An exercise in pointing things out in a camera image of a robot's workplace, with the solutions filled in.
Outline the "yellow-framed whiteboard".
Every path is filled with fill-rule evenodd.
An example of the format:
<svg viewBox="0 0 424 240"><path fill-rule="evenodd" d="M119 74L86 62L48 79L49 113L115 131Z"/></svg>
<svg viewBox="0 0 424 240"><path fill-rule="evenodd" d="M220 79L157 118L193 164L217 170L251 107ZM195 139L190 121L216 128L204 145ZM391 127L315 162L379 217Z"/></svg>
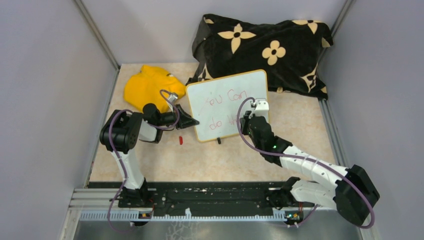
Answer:
<svg viewBox="0 0 424 240"><path fill-rule="evenodd" d="M238 73L186 86L191 116L199 142L238 134L237 112L242 102L253 97L268 99L267 73L263 69Z"/></svg>

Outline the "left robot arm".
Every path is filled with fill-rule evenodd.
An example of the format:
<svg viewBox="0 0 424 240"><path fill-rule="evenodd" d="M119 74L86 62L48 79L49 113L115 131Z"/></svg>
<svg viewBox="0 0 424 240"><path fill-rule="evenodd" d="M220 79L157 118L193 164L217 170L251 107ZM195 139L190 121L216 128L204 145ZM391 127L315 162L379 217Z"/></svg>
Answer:
<svg viewBox="0 0 424 240"><path fill-rule="evenodd" d="M165 131L199 125L180 104L172 109L161 113L153 103L145 105L142 112L116 109L102 127L99 141L111 152L122 176L122 185L114 197L120 208L146 207L152 199L135 153L136 144L157 144Z"/></svg>

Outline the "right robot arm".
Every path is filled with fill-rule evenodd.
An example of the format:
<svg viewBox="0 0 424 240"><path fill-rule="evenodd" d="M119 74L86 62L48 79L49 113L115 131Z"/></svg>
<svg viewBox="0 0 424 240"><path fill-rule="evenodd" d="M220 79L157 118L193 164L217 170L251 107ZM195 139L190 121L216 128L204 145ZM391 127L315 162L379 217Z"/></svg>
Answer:
<svg viewBox="0 0 424 240"><path fill-rule="evenodd" d="M313 203L336 210L349 223L362 229L374 225L373 207L380 194L364 168L356 164L340 166L307 154L276 136L266 118L251 111L239 117L237 128L242 138L251 139L248 146L267 162L311 178L311 181L296 177L288 180L281 188L284 204Z"/></svg>

